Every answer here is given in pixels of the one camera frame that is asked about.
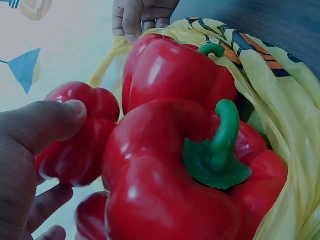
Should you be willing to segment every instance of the plastic bag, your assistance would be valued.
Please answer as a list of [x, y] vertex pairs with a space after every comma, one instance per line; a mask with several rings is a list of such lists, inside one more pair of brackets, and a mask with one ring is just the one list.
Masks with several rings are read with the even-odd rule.
[[[210, 55], [211, 59], [233, 74], [273, 150], [288, 164], [287, 183], [254, 239], [320, 239], [320, 83], [315, 75], [284, 50], [216, 20], [188, 17], [145, 34], [153, 33], [198, 47], [210, 42], [224, 46], [224, 57]], [[119, 102], [130, 49], [123, 37], [116, 37], [111, 53], [90, 80], [92, 86], [100, 86], [109, 65], [116, 62], [114, 94]]]

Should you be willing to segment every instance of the pepper stem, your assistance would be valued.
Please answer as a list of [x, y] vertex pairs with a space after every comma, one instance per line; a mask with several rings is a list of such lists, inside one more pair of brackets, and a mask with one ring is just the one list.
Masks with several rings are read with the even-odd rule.
[[187, 170], [198, 182], [227, 190], [244, 182], [252, 171], [234, 154], [240, 129], [236, 105], [223, 99], [217, 104], [216, 113], [221, 121], [213, 140], [193, 142], [186, 139], [183, 158]]
[[214, 54], [217, 58], [221, 58], [225, 53], [225, 48], [219, 44], [208, 43], [200, 47], [197, 51], [206, 56], [209, 56], [209, 54]]
[[209, 167], [216, 172], [223, 171], [234, 157], [234, 149], [239, 134], [240, 117], [236, 105], [230, 100], [221, 100], [215, 109], [221, 119], [219, 129], [211, 144], [211, 155], [214, 161], [209, 161]]

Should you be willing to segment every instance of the bell pepper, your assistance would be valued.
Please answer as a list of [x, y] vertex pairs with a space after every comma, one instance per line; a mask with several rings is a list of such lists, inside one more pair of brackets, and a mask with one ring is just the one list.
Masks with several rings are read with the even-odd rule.
[[70, 187], [91, 184], [101, 175], [105, 146], [119, 119], [117, 99], [105, 89], [70, 82], [52, 91], [45, 100], [80, 100], [87, 108], [87, 119], [74, 137], [53, 143], [36, 157], [39, 175], [46, 180], [59, 179], [60, 184]]
[[75, 211], [75, 240], [107, 240], [105, 209], [107, 195], [96, 192], [79, 204]]
[[236, 101], [239, 92], [233, 75], [208, 57], [211, 53], [221, 57], [224, 51], [214, 43], [198, 49], [159, 34], [141, 37], [124, 64], [123, 113], [161, 98], [187, 99], [209, 110], [222, 99]]
[[107, 235], [250, 240], [287, 174], [232, 101], [216, 112], [185, 99], [151, 101], [125, 115], [106, 146]]

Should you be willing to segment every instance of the orange stripe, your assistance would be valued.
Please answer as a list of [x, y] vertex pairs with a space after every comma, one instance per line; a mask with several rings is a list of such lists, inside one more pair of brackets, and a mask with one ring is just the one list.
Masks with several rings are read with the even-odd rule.
[[255, 41], [253, 41], [251, 38], [247, 37], [246, 35], [244, 35], [243, 33], [240, 33], [242, 37], [244, 37], [244, 39], [250, 43], [252, 46], [255, 47], [255, 49], [257, 49], [259, 52], [263, 53], [263, 54], [268, 54], [270, 55], [269, 52], [267, 52], [265, 49], [263, 49], [260, 45], [258, 45]]
[[224, 45], [223, 43], [221, 43], [221, 46], [224, 47], [224, 49], [225, 49], [224, 54], [223, 54], [224, 56], [226, 56], [232, 62], [241, 65], [241, 61], [239, 60], [237, 54], [234, 51], [232, 51], [231, 49], [226, 47], [226, 45]]
[[284, 69], [284, 67], [281, 66], [281, 64], [278, 63], [277, 61], [267, 61], [266, 63], [271, 69]]
[[263, 54], [260, 54], [263, 59], [266, 61], [266, 63], [268, 64], [269, 68], [271, 69], [284, 69], [284, 67], [278, 63], [275, 58], [273, 56], [270, 55], [270, 53], [268, 51], [266, 51], [265, 49], [263, 49], [260, 45], [258, 45], [255, 41], [253, 41], [251, 38], [247, 37], [246, 35], [244, 35], [243, 33], [240, 33], [244, 39], [251, 44], [252, 46], [255, 47], [255, 49]]

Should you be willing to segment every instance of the table surface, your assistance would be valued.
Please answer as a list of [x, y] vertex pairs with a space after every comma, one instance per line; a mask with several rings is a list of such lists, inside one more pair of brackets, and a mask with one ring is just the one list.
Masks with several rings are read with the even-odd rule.
[[319, 0], [181, 0], [172, 21], [211, 18], [280, 47], [320, 78]]

